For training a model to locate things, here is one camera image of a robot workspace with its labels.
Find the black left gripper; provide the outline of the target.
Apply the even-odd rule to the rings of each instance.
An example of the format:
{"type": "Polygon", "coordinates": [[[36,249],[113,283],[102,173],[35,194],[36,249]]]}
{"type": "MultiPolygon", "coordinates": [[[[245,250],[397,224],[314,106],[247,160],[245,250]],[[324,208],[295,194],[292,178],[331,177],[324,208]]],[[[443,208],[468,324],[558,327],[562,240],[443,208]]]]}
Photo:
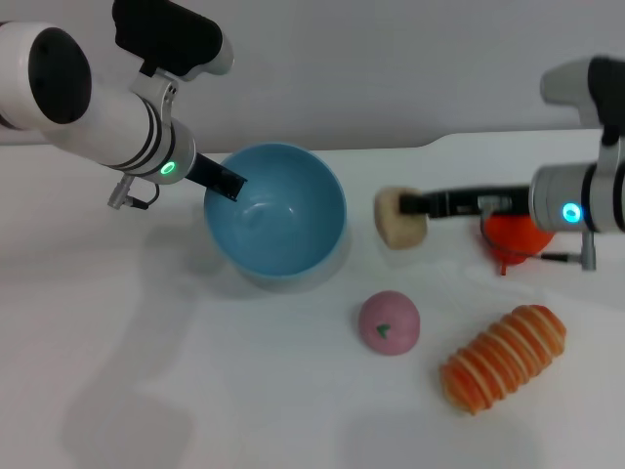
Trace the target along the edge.
{"type": "Polygon", "coordinates": [[[187,178],[232,201],[237,201],[239,193],[247,183],[242,176],[225,169],[221,164],[199,152],[195,155],[187,178]]]}

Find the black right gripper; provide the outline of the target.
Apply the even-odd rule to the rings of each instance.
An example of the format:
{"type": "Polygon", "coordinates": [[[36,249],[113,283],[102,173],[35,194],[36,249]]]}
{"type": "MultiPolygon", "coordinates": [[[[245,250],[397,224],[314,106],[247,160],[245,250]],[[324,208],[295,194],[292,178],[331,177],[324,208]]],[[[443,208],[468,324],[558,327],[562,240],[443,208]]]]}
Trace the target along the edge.
{"type": "Polygon", "coordinates": [[[469,187],[427,192],[402,193],[398,210],[402,215],[425,215],[431,218],[480,216],[483,213],[509,216],[529,214],[527,185],[469,187]]]}

